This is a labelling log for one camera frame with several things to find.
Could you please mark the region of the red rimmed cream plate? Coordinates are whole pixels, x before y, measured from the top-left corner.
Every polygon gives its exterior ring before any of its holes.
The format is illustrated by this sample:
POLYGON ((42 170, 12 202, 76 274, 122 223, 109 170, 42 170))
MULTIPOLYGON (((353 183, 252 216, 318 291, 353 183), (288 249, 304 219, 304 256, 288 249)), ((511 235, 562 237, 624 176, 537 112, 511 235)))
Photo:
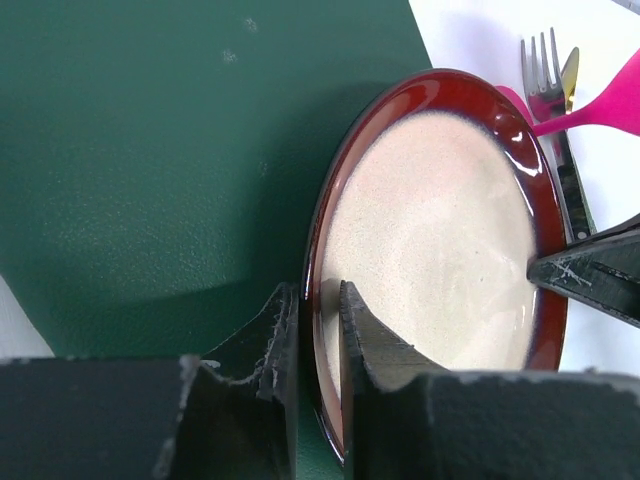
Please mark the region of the red rimmed cream plate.
POLYGON ((334 455, 344 455, 342 281, 443 367, 554 370, 567 302, 535 288, 526 270, 565 244, 543 150, 495 87, 434 69, 377 98, 329 169, 303 277, 312 404, 334 455))

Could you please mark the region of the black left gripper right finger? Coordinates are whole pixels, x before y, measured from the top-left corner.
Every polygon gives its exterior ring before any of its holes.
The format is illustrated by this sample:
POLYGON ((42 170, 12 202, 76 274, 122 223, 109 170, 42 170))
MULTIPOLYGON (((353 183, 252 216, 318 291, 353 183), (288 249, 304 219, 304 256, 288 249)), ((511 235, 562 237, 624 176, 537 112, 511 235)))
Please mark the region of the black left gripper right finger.
POLYGON ((350 281, 339 321, 345 477, 434 478, 428 387, 446 369, 384 325, 350 281))

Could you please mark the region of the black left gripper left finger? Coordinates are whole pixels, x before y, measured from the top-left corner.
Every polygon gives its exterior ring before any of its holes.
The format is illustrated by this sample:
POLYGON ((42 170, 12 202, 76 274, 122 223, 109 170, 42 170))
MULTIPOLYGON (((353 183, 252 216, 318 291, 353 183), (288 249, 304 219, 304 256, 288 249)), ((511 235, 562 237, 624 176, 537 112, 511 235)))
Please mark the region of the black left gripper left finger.
POLYGON ((298 426, 295 285, 208 352, 177 435, 180 479, 293 479, 298 426))

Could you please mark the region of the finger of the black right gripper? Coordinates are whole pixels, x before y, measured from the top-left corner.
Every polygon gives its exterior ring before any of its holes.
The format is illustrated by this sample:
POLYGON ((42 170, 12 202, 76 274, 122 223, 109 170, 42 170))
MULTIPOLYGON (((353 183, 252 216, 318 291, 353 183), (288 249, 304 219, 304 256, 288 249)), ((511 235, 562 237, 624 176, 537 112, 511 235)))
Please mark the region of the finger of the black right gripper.
POLYGON ((639 326, 639 217, 539 258, 527 278, 634 327, 639 326))

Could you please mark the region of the green placemat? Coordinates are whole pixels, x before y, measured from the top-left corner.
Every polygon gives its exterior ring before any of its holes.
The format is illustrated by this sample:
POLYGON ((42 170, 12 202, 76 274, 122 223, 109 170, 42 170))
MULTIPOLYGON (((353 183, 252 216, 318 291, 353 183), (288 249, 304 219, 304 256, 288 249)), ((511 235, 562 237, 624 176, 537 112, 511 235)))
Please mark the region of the green placemat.
MULTIPOLYGON (((5 1, 5 479, 180 479, 201 360, 296 286, 342 139, 429 66, 405 1, 5 1)), ((296 476, 339 468, 298 392, 296 476)))

